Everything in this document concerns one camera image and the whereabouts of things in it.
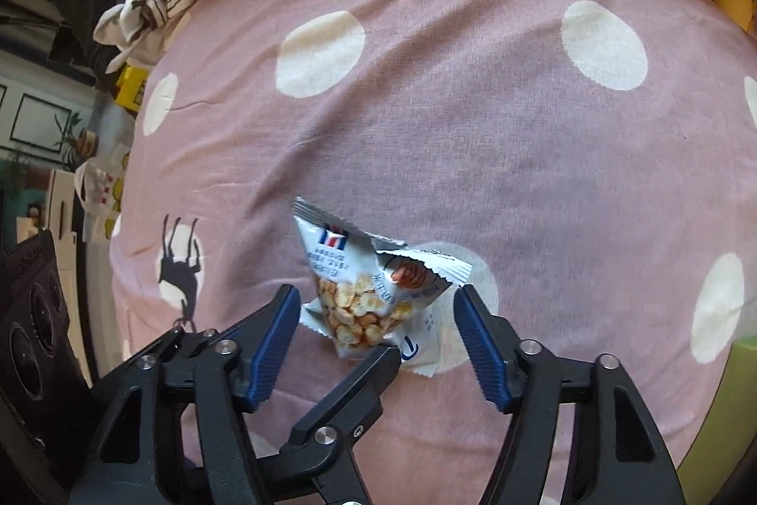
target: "black speaker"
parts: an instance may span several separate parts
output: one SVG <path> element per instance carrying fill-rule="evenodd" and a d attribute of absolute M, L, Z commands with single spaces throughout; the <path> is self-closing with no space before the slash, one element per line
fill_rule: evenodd
<path fill-rule="evenodd" d="M 49 231 L 0 254 L 0 501 L 62 505 L 97 422 Z"/>

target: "metal pin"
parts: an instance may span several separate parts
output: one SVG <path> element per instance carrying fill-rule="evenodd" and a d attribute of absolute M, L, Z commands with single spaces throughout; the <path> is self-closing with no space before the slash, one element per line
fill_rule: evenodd
<path fill-rule="evenodd" d="M 140 370 L 150 370 L 157 362 L 155 356 L 142 356 L 137 360 L 137 368 Z"/>
<path fill-rule="evenodd" d="M 602 354 L 599 356 L 599 363 L 608 370 L 615 370 L 620 366 L 620 360 L 611 354 Z"/>
<path fill-rule="evenodd" d="M 236 351 L 236 347 L 237 345 L 234 341 L 230 341 L 228 338 L 225 338 L 222 341 L 218 341 L 214 349 L 216 350 L 217 354 L 228 356 L 229 354 L 233 354 Z"/>
<path fill-rule="evenodd" d="M 535 356 L 540 354 L 544 349 L 539 341 L 532 341 L 530 338 L 526 338 L 525 341 L 521 341 L 521 351 L 527 356 Z"/>
<path fill-rule="evenodd" d="M 336 441 L 336 430 L 331 426 L 322 426 L 316 430 L 316 441 L 321 445 L 331 445 Z"/>

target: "blue gripper pad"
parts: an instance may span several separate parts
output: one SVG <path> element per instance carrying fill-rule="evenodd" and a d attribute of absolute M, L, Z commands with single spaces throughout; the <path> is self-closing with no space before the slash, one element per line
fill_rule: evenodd
<path fill-rule="evenodd" d="M 249 410 L 256 411 L 260 403 L 270 398 L 299 321 L 300 293 L 290 288 L 250 361 L 250 387 L 245 395 Z"/>
<path fill-rule="evenodd" d="M 484 398 L 504 412 L 511 401 L 507 389 L 507 360 L 497 349 L 493 333 L 484 322 L 487 317 L 491 319 L 490 313 L 478 294 L 468 288 L 469 286 L 465 286 L 455 293 L 455 323 L 468 350 Z"/>

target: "black device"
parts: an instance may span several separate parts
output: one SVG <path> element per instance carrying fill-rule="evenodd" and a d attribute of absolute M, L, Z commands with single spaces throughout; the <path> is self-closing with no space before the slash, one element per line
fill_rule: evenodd
<path fill-rule="evenodd" d="M 381 392 L 400 369 L 395 347 L 377 346 L 278 454 L 257 458 L 248 437 L 244 414 L 270 396 L 297 327 L 292 286 L 224 332 L 173 328 L 92 390 L 67 343 L 48 232 L 0 257 L 0 299 L 4 503 L 273 505 L 318 493 L 328 505 L 372 504 L 352 451 L 381 416 Z M 513 414 L 482 505 L 538 505 L 561 403 L 577 409 L 563 505 L 684 505 L 660 433 L 617 358 L 578 362 L 522 341 L 471 286 L 457 292 L 454 310 L 485 397 Z M 190 403 L 201 468 L 183 457 Z"/>

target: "bed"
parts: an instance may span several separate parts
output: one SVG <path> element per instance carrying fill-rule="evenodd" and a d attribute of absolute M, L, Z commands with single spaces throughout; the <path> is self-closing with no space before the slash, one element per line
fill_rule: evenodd
<path fill-rule="evenodd" d="M 490 310 L 556 354 L 611 350 L 683 460 L 731 341 L 757 333 L 757 49 L 712 2 L 197 0 L 156 32 L 111 242 L 126 356 L 282 282 L 315 297 L 302 195 L 469 261 Z M 382 505 L 471 502 L 501 446 L 450 301 L 435 376 L 400 375 L 356 451 Z M 256 453 L 349 368 L 300 328 Z"/>

